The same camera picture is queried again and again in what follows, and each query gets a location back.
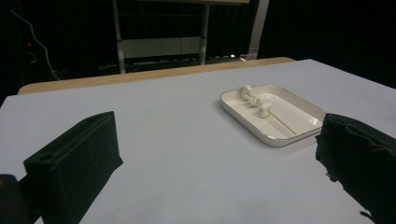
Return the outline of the pale table cover sheet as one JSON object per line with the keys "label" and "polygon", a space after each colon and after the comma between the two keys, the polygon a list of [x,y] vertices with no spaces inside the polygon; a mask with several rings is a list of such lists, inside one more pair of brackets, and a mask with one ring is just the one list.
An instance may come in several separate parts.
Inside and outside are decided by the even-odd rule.
{"label": "pale table cover sheet", "polygon": [[316,140],[268,147],[220,105],[273,84],[396,137],[396,90],[293,63],[16,95],[0,106],[0,174],[79,121],[112,111],[123,163],[81,224],[372,224],[316,160]]}

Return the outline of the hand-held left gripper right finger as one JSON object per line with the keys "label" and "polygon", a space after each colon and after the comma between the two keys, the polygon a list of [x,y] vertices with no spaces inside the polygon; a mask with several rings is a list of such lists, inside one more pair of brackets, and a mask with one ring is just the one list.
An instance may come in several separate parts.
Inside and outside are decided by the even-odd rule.
{"label": "hand-held left gripper right finger", "polygon": [[316,159],[374,224],[396,224],[396,139],[356,119],[328,113]]}

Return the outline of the white metal desk frame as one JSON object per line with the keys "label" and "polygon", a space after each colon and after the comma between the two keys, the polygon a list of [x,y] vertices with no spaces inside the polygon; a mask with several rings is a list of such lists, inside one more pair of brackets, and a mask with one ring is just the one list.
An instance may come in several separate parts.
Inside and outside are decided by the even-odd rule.
{"label": "white metal desk frame", "polygon": [[122,73],[158,61],[257,57],[270,0],[111,0]]}

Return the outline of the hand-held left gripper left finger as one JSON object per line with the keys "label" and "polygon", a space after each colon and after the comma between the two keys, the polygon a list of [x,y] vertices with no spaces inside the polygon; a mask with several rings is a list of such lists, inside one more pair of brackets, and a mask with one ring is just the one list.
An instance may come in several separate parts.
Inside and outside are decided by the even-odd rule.
{"label": "hand-held left gripper left finger", "polygon": [[122,165],[115,114],[80,121],[23,162],[45,224],[78,224]]}

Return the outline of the white rectangular tray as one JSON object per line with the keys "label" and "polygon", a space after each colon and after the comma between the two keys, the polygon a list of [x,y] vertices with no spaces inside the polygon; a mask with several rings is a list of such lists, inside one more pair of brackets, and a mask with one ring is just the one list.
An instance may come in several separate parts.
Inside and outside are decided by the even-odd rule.
{"label": "white rectangular tray", "polygon": [[271,147],[283,147],[320,132],[326,114],[320,107],[275,85],[250,87],[250,95],[264,97],[272,102],[275,105],[273,111],[296,131],[294,136],[286,135],[284,138],[261,134],[259,130],[243,121],[242,117],[234,109],[238,99],[247,99],[241,96],[241,88],[222,93],[220,95],[220,103],[223,109],[264,144]]}

